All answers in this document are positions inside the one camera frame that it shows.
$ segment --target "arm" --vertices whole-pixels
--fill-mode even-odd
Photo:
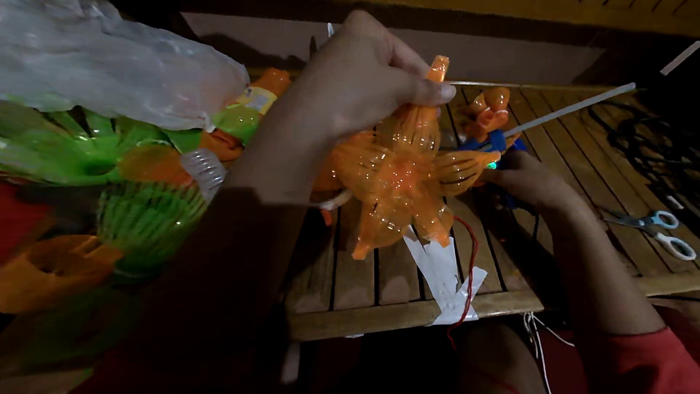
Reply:
[[[535,206],[552,231],[576,346],[592,393],[695,393],[700,368],[617,258],[596,215],[525,152],[484,179]]]
[[[337,140],[399,105],[450,101],[455,88],[425,80],[428,70],[369,14],[352,13],[272,106],[197,230],[150,286],[146,315],[121,350],[129,360],[123,364],[138,372],[105,383],[127,392],[139,382],[126,376],[154,369],[169,378],[177,374],[159,382],[165,386],[276,383],[279,376],[251,380],[256,360],[266,359],[256,355],[259,344],[275,340],[260,330],[277,299],[318,168]]]
[[[512,169],[487,170],[483,179],[533,205],[552,231],[574,326],[606,334],[663,329],[663,320],[625,271],[581,196],[523,151],[504,156],[504,164]]]

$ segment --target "forearm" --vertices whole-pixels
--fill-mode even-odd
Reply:
[[[305,133],[316,126],[308,116],[304,122],[274,109],[171,268],[154,283],[148,317],[134,337],[154,361],[187,365],[248,348],[277,299],[316,163],[330,144]],[[197,317],[183,319],[184,313]]]
[[[225,187],[254,190],[266,203],[306,205],[323,159],[335,144],[324,114],[292,86],[260,122]]]
[[[594,213],[578,196],[542,210],[552,230],[554,257],[579,330],[642,334],[664,327],[663,320],[617,258]]]

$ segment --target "red yarn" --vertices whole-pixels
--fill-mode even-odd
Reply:
[[[477,258],[477,250],[479,250],[479,241],[477,241],[477,237],[474,235],[474,231],[472,230],[472,227],[464,221],[459,216],[455,216],[454,219],[464,225],[464,227],[467,228],[469,231],[469,235],[472,237],[472,257],[469,258],[469,279],[468,279],[468,284],[467,284],[467,302],[464,303],[464,311],[462,312],[462,317],[459,319],[458,322],[454,323],[453,325],[449,326],[447,329],[447,338],[449,338],[449,342],[452,344],[452,348],[454,350],[457,350],[457,346],[454,344],[454,339],[452,339],[452,330],[455,328],[459,327],[463,322],[464,318],[467,316],[467,312],[469,311],[469,305],[472,304],[472,282],[473,282],[473,275],[472,271],[474,269],[474,260]]]
[[[449,338],[449,342],[452,344],[452,348],[456,351],[457,347],[454,344],[454,339],[452,339],[452,330],[455,328],[459,327],[463,322],[464,318],[467,316],[467,312],[469,311],[469,305],[472,303],[472,273],[474,269],[474,261],[476,260],[477,257],[477,250],[479,250],[479,241],[477,241],[477,237],[474,235],[474,231],[472,230],[472,227],[467,224],[467,222],[464,221],[464,219],[460,218],[459,216],[455,216],[454,219],[464,225],[464,227],[467,228],[469,231],[469,235],[472,237],[472,257],[469,259],[469,279],[468,279],[468,288],[467,288],[467,302],[464,303],[464,311],[462,312],[462,317],[459,319],[458,322],[454,323],[453,325],[449,326],[447,329],[447,338]],[[506,390],[510,391],[511,393],[514,394],[519,394],[519,391],[516,390],[513,386],[510,384],[504,383],[498,378],[496,378],[494,375],[491,375],[490,373],[484,371],[483,369],[479,368],[477,365],[472,364],[469,362],[469,367],[479,374],[485,376],[488,380],[490,380],[493,384],[497,386],[501,386],[505,388]]]

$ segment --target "white scissor handle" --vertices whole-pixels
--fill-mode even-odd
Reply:
[[[653,216],[651,216],[652,223],[657,226],[663,227],[665,229],[675,229],[680,224],[676,216],[670,212],[666,211],[656,211]]]
[[[676,237],[665,236],[662,233],[657,233],[654,239],[658,240],[664,249],[668,250],[676,259],[685,261],[695,260],[697,253],[685,241]]]

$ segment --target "left hand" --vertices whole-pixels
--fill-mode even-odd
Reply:
[[[327,136],[337,140],[377,124],[402,104],[437,107],[450,101],[455,87],[425,79],[429,69],[370,14],[353,11],[281,100],[319,118]]]

